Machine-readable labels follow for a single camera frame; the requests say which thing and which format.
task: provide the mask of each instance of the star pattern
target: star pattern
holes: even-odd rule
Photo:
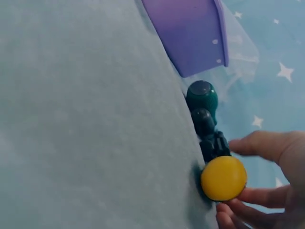
[[[256,115],[254,115],[254,121],[252,122],[252,125],[259,127],[260,129],[262,129],[262,123],[263,123],[263,119],[257,117]]]
[[[235,14],[234,14],[235,17],[240,18],[240,19],[242,18],[242,15],[243,14],[240,12],[235,12]]]
[[[281,71],[277,74],[278,77],[285,77],[289,82],[292,83],[291,74],[294,72],[293,68],[286,68],[285,65],[283,65],[280,62]]]

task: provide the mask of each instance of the toy figure head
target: toy figure head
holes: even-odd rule
[[[208,110],[204,108],[195,109],[191,112],[191,117],[195,131],[201,139],[214,133],[215,123]]]
[[[214,124],[217,125],[215,113],[218,106],[218,96],[213,85],[209,82],[200,80],[192,83],[187,90],[186,103],[191,112],[199,108],[206,109],[211,114]]]

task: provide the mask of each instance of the toy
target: toy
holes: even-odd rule
[[[196,81],[188,89],[186,102],[206,163],[201,174],[204,193],[213,201],[237,197],[246,185],[247,173],[242,162],[231,156],[223,133],[215,129],[218,106],[215,89],[209,82]]]
[[[142,0],[165,51],[181,77],[228,66],[220,0]]]

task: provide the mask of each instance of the transparent plastic sheet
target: transparent plastic sheet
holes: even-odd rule
[[[186,79],[182,78],[181,86],[183,93],[186,93],[187,88],[192,82],[204,79],[207,75],[214,76],[221,74],[226,78],[230,77],[230,80],[221,86],[221,91],[219,92],[220,101],[225,101],[227,100],[228,90],[236,81],[241,79],[244,83],[248,83],[252,82],[255,78],[255,72],[259,63],[259,52],[236,17],[223,2],[222,5],[227,32],[229,66],[226,68],[221,66]],[[214,84],[217,87],[217,85],[223,84],[223,82],[221,80],[221,82],[214,82]]]

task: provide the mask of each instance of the white star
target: white star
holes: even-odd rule
[[[289,82],[292,83],[291,80],[291,74],[293,73],[293,68],[286,68],[281,62],[280,62],[281,71],[277,74],[279,77],[285,77]]]
[[[275,187],[281,187],[281,186],[283,186],[283,183],[280,181],[280,179],[279,178],[275,178]]]
[[[235,17],[240,18],[240,19],[242,18],[242,15],[243,15],[242,13],[237,12],[237,11],[234,14]]]
[[[254,121],[252,122],[252,125],[258,126],[260,129],[262,129],[262,123],[263,119],[254,115]]]

